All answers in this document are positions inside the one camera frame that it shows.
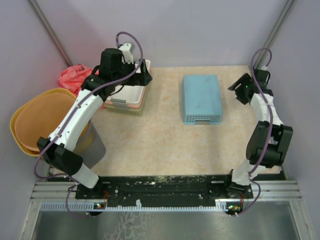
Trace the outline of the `white perforated plastic basket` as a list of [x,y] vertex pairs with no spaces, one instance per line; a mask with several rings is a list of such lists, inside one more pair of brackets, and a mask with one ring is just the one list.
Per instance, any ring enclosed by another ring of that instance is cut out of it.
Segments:
[[125,103],[128,105],[138,105],[144,95],[146,86],[124,86],[123,89],[107,98],[104,102],[107,105],[112,105],[113,102]]

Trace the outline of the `pink perforated plastic basket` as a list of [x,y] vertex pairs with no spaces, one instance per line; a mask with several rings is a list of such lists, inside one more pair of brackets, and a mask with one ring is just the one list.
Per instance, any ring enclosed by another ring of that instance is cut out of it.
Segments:
[[126,85],[120,92],[109,96],[104,102],[104,106],[117,109],[139,109],[142,106],[146,90],[146,86]]

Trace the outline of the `blue perforated plastic basket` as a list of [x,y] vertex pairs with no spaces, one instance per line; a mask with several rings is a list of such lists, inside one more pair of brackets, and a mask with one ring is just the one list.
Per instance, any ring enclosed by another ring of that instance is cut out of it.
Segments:
[[184,75],[181,97],[184,124],[217,125],[222,122],[223,107],[216,75]]

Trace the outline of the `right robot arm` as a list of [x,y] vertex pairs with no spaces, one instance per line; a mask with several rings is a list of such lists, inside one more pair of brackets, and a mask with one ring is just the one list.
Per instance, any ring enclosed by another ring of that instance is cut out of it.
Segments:
[[245,161],[230,171],[230,181],[223,185],[223,192],[229,198],[244,194],[251,180],[264,170],[280,167],[288,152],[293,128],[285,125],[277,114],[274,94],[267,88],[270,77],[267,70],[254,69],[253,75],[245,73],[228,88],[235,92],[240,103],[253,108],[257,119]]

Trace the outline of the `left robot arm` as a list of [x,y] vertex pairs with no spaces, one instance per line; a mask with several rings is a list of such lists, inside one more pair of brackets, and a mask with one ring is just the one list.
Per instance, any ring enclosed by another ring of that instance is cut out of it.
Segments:
[[90,170],[83,158],[74,152],[78,139],[97,109],[121,86],[147,86],[152,81],[146,60],[129,60],[132,53],[121,48],[107,48],[97,65],[81,85],[81,90],[57,128],[46,138],[40,137],[39,158],[61,171],[97,199],[103,195],[100,177]]

